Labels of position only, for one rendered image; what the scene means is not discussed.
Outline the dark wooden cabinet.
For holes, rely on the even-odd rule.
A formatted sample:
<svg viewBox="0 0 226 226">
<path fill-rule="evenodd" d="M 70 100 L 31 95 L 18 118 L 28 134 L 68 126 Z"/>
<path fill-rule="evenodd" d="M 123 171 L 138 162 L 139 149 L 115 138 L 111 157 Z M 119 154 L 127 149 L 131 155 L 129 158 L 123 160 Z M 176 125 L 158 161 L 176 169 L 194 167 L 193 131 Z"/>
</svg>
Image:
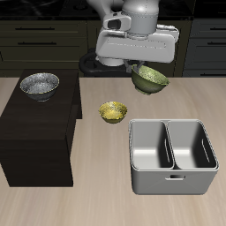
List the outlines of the dark wooden cabinet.
<svg viewBox="0 0 226 226">
<path fill-rule="evenodd" d="M 82 118 L 79 72 L 49 70 L 59 78 L 46 102 L 15 87 L 0 116 L 0 165 L 11 187 L 70 187 L 75 124 Z"/>
</svg>

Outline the grey speckled bowl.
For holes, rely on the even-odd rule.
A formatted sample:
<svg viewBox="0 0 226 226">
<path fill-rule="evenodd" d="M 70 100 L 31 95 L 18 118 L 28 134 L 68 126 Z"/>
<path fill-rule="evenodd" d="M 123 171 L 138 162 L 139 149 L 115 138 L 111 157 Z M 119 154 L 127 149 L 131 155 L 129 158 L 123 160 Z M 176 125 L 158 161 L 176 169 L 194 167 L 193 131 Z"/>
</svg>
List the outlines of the grey speckled bowl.
<svg viewBox="0 0 226 226">
<path fill-rule="evenodd" d="M 24 78 L 19 87 L 30 99 L 45 102 L 55 94 L 59 83 L 55 74 L 39 72 Z"/>
</svg>

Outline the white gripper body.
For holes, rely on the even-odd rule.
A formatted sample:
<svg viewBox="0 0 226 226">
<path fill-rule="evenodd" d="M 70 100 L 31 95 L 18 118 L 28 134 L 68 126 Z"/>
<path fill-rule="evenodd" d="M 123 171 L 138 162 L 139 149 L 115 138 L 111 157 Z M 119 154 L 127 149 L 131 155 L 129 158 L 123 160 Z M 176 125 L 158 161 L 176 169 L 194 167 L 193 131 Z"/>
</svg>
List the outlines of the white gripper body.
<svg viewBox="0 0 226 226">
<path fill-rule="evenodd" d="M 115 59 L 170 63 L 174 59 L 179 31 L 174 26 L 158 25 L 145 38 L 131 37 L 125 31 L 105 30 L 99 33 L 96 55 Z"/>
</svg>

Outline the green bowl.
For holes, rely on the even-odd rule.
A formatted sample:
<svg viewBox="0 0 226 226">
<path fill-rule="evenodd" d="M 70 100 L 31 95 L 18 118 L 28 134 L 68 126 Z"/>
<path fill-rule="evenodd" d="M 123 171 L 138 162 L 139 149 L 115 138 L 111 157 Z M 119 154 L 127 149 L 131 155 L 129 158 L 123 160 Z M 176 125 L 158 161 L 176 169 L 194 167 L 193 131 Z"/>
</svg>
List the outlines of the green bowl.
<svg viewBox="0 0 226 226">
<path fill-rule="evenodd" d="M 132 83 L 142 94 L 155 94 L 162 91 L 170 81 L 160 72 L 142 65 L 137 69 L 137 65 L 132 66 Z"/>
</svg>

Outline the yellow bowl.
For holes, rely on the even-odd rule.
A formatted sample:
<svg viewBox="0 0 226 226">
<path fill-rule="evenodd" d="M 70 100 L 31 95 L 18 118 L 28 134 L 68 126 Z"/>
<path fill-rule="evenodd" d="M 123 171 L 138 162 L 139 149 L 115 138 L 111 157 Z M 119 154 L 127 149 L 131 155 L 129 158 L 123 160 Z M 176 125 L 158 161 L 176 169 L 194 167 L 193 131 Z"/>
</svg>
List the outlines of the yellow bowl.
<svg viewBox="0 0 226 226">
<path fill-rule="evenodd" d="M 121 102 L 105 102 L 99 108 L 102 119 L 110 124 L 121 122 L 127 114 L 127 107 Z"/>
</svg>

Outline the white two-bin basket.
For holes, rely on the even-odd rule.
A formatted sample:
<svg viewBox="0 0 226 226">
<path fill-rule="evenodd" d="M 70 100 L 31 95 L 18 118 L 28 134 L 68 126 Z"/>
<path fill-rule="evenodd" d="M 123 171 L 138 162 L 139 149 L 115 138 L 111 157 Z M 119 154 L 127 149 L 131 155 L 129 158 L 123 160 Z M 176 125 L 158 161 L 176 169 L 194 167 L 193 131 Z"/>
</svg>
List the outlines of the white two-bin basket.
<svg viewBox="0 0 226 226">
<path fill-rule="evenodd" d="M 132 189 L 139 195 L 203 194 L 219 162 L 198 119 L 129 122 Z"/>
</svg>

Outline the dark kitchen cupboards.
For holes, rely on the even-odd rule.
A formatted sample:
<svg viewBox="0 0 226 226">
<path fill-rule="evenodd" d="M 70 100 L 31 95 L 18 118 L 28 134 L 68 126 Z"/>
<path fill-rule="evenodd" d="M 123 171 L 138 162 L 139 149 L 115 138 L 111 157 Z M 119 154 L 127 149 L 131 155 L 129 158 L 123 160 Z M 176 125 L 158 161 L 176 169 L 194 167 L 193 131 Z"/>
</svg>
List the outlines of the dark kitchen cupboards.
<svg viewBox="0 0 226 226">
<path fill-rule="evenodd" d="M 160 0 L 157 23 L 179 31 L 169 64 L 145 64 L 167 77 L 226 76 L 226 0 Z M 79 70 L 102 29 L 87 0 L 0 0 L 0 77 Z"/>
</svg>

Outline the flat black base plate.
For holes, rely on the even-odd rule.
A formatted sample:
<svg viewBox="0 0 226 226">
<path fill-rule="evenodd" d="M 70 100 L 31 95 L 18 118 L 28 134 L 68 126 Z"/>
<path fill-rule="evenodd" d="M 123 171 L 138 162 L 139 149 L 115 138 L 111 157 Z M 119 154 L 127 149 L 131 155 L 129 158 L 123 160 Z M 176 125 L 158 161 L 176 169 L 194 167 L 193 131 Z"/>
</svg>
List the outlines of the flat black base plate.
<svg viewBox="0 0 226 226">
<path fill-rule="evenodd" d="M 79 60 L 79 69 L 88 78 L 130 78 L 125 65 L 107 66 L 96 60 L 95 48 L 91 48 Z"/>
</svg>

